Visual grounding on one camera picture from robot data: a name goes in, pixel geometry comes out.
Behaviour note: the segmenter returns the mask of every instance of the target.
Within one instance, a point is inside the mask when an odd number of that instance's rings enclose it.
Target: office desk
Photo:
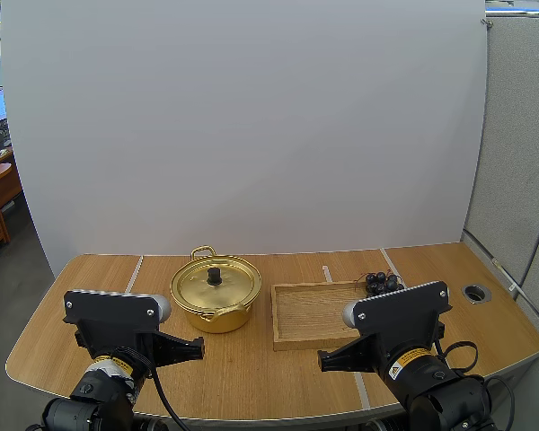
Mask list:
[[[10,163],[12,165],[12,170],[0,179],[0,207],[3,207],[22,192],[22,184],[20,183],[12,147],[6,148],[6,152],[0,156],[0,163]]]
[[[390,249],[388,256],[407,286],[444,280],[453,310],[442,316],[442,346],[472,340],[479,347],[474,372],[510,374],[539,357],[539,334],[505,289],[461,243]],[[189,424],[216,427],[294,429],[345,426],[398,410],[395,398],[375,374],[321,373],[315,350],[274,352],[270,287],[277,283],[355,280],[391,267],[378,250],[243,256],[261,273],[260,296],[252,318],[239,330],[207,334],[191,327],[175,303],[161,331],[183,339],[202,336],[206,357],[160,369],[163,387],[176,412]],[[189,257],[83,255],[70,261],[50,288],[6,364],[8,375],[33,388],[67,396],[91,359],[75,343],[73,325],[62,322],[62,298],[69,289],[161,294],[171,299],[174,273]],[[471,304],[461,287],[479,283],[492,292],[488,303]],[[471,349],[457,349],[451,366],[473,361]],[[135,411],[166,415],[152,382],[146,382]]]

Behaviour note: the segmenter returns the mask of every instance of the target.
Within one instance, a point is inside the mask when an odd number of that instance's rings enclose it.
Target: pot lid knob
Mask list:
[[[208,284],[210,286],[217,286],[222,284],[222,277],[220,275],[220,270],[218,267],[208,268]]]

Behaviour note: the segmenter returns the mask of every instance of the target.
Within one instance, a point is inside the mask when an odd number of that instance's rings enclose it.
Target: warning label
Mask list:
[[[389,376],[395,380],[397,375],[409,362],[426,355],[431,355],[431,352],[426,348],[414,348],[409,352],[405,352],[393,363],[392,367],[389,369]]]
[[[390,377],[395,380],[397,378],[397,374],[399,374],[399,372],[402,369],[403,367],[399,365],[398,362],[396,362],[395,364],[392,365],[391,369],[389,370]]]
[[[93,363],[95,364],[96,362],[101,362],[101,361],[105,361],[106,359],[111,359],[112,361],[114,361],[116,363],[117,366],[119,366],[122,370],[124,370],[127,374],[130,374],[132,375],[132,371],[134,371],[132,369],[131,366],[129,366],[127,363],[125,363],[124,361],[122,361],[121,359],[117,359],[116,357],[112,357],[110,358],[109,356],[98,356],[94,359]]]

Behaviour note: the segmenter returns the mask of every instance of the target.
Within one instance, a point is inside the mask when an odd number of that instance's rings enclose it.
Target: gold pot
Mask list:
[[[198,251],[210,256],[196,257]],[[217,255],[209,245],[191,253],[191,261],[172,279],[172,295],[188,321],[204,332],[237,330],[250,319],[261,276],[248,261]]]

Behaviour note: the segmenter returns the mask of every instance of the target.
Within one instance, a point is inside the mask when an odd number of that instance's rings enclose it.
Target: floor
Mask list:
[[[0,245],[0,430],[23,430],[40,422],[49,396],[10,380],[4,364],[54,276],[24,196],[4,217],[12,240]]]

